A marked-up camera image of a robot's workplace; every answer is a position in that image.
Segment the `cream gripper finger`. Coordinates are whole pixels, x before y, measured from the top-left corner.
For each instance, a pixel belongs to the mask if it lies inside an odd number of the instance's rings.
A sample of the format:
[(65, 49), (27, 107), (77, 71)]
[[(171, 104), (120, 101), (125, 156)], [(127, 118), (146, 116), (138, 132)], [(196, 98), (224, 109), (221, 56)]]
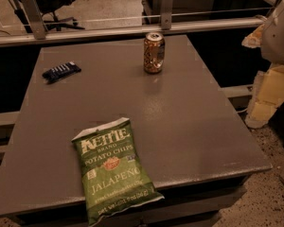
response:
[(245, 123), (262, 128), (284, 103), (284, 65), (272, 64), (267, 72), (258, 71), (253, 84)]
[(263, 28), (264, 25), (257, 27), (252, 33), (243, 39), (241, 44), (248, 48), (261, 47)]

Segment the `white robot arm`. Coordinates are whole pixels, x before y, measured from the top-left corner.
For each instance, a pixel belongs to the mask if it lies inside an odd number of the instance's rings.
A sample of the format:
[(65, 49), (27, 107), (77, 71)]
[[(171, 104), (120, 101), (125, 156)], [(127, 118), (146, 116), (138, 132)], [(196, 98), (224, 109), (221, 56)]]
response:
[(266, 125), (284, 103), (284, 0), (241, 44), (259, 47), (262, 58), (271, 63), (267, 72), (257, 72), (247, 107), (245, 123), (249, 128), (258, 129)]

